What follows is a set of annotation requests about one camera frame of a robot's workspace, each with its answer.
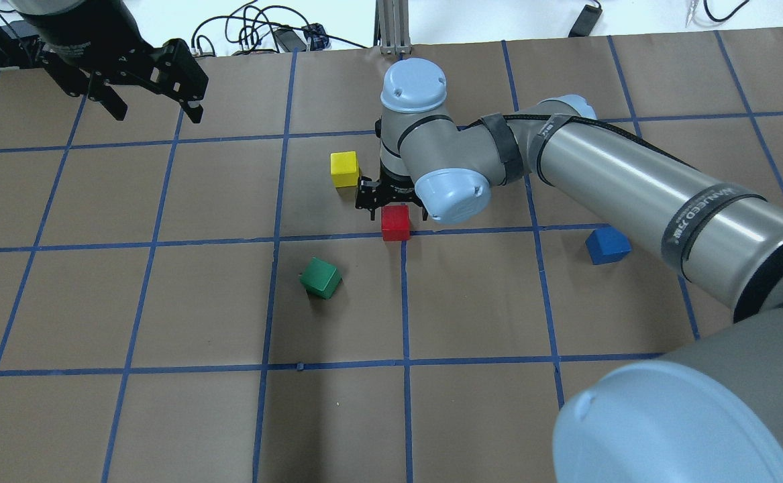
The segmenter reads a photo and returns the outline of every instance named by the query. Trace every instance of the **blue cube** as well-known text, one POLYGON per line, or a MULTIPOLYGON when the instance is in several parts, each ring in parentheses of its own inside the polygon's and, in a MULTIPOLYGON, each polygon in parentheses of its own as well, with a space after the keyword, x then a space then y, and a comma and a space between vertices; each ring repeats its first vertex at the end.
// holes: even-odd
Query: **blue cube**
POLYGON ((631 251, 627 236, 612 227, 595 229, 585 245, 594 265, 621 261, 631 251))

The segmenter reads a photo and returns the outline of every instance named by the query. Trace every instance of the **blue joint cap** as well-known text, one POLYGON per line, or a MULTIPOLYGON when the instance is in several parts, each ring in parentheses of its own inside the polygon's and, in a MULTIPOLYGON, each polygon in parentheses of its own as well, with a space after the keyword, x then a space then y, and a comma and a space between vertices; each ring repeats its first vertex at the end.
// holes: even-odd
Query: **blue joint cap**
POLYGON ((585 247, 594 265, 621 261, 633 249, 627 236, 612 227, 595 229, 585 240, 585 247))
POLYGON ((425 113, 442 105, 448 95, 442 68, 424 58, 408 58, 385 72, 382 106, 397 113, 425 113))
POLYGON ((597 114, 594 112, 594 107, 591 107, 591 104, 588 104, 588 101, 585 100, 585 98, 581 95, 568 94, 562 95, 560 97, 550 97, 549 99, 544 99, 541 102, 546 101, 564 102, 568 106, 572 107, 573 110, 575 110, 582 118, 597 119, 597 114))

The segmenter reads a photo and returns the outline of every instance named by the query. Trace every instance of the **white floor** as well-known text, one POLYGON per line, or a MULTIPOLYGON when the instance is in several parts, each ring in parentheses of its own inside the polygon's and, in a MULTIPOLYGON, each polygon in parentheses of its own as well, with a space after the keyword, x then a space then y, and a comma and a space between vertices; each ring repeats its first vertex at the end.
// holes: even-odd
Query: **white floor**
MULTIPOLYGON (((190 39, 197 25, 214 15, 227 15, 243 0, 124 0, 137 19, 143 37, 158 46, 174 37, 190 39)), ((284 4, 299 10, 309 21, 320 22, 327 33, 364 45, 373 39, 372 0, 259 0, 260 8, 284 4)), ((445 44, 492 40, 544 39, 566 37, 585 0, 409 0, 412 43, 445 44)), ((698 30, 738 30, 738 28, 783 27, 783 0, 751 0, 731 21, 717 25, 708 21, 698 6, 689 27, 686 14, 690 0, 601 0, 603 16, 594 36, 652 34, 698 30)), ((708 0, 715 15, 724 16, 740 0, 708 0)), ((7 0, 0 0, 0 8, 7 0)), ((293 13, 275 10, 271 21, 299 25, 293 13)), ((17 15, 5 15, 18 19, 17 15)), ((231 23, 231 36, 238 31, 231 23)), ((218 55, 238 49, 223 39, 223 21, 214 21, 201 30, 210 37, 218 55)), ((332 48, 350 48, 333 41, 332 48)))

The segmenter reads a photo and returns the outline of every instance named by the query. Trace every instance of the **green cube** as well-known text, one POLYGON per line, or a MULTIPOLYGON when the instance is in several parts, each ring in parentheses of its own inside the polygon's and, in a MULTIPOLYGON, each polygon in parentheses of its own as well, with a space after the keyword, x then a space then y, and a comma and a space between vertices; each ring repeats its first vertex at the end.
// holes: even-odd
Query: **green cube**
POLYGON ((340 283, 340 272, 336 266, 314 257, 299 276, 299 281, 305 285, 308 293, 323 299, 330 299, 340 283))

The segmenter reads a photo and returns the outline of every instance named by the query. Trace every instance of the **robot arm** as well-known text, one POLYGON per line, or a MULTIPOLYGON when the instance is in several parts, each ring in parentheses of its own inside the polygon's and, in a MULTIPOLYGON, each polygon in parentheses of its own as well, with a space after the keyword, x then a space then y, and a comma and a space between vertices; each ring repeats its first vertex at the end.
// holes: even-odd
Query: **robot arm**
POLYGON ((741 321, 615 370, 567 401, 559 481, 783 481, 783 210, 597 122, 578 95, 458 129, 446 77, 424 59, 386 73, 381 173, 357 208, 392 201, 438 223, 483 210, 494 186, 532 173, 612 223, 741 321))
POLYGON ((122 0, 10 0, 46 43, 39 53, 67 95, 87 94, 122 120, 127 106, 110 85, 139 85, 177 101, 201 122, 209 78, 182 39, 154 48, 122 0))

